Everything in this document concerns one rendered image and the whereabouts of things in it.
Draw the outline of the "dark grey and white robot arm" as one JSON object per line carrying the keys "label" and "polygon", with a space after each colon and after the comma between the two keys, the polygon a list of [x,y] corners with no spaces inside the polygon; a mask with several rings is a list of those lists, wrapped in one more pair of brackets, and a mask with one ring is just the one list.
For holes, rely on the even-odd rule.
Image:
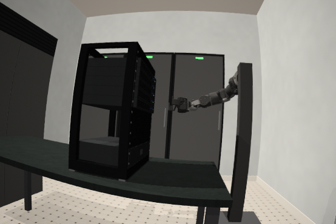
{"label": "dark grey and white robot arm", "polygon": [[216,104],[230,101],[231,98],[233,98],[235,95],[238,95],[238,67],[235,75],[232,78],[229,79],[229,85],[226,88],[221,89],[217,92],[212,92],[209,95],[200,96],[198,100],[190,100],[189,109],[197,110],[198,107],[201,106],[203,108],[211,106],[211,103],[214,106]]}

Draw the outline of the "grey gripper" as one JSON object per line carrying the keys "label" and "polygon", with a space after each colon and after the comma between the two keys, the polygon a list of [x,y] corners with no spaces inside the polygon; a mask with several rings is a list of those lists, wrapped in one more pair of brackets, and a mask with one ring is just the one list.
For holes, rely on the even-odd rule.
{"label": "grey gripper", "polygon": [[187,98],[178,97],[178,99],[173,99],[173,96],[172,96],[172,105],[173,106],[171,106],[170,103],[168,103],[168,110],[173,111],[177,107],[179,113],[186,113],[186,112],[189,112],[190,110],[196,111],[196,109],[187,108]]}

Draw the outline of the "black server rack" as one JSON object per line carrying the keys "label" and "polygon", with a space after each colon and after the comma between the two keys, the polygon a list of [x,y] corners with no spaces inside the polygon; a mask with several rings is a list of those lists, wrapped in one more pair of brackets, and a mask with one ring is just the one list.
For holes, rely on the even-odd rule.
{"label": "black server rack", "polygon": [[[128,48],[127,58],[105,58],[96,50],[119,48]],[[138,42],[81,44],[70,120],[69,170],[125,182],[148,162],[155,89],[155,70]],[[110,110],[108,137],[79,139],[82,104]],[[117,110],[121,111],[119,137],[115,137]]]}

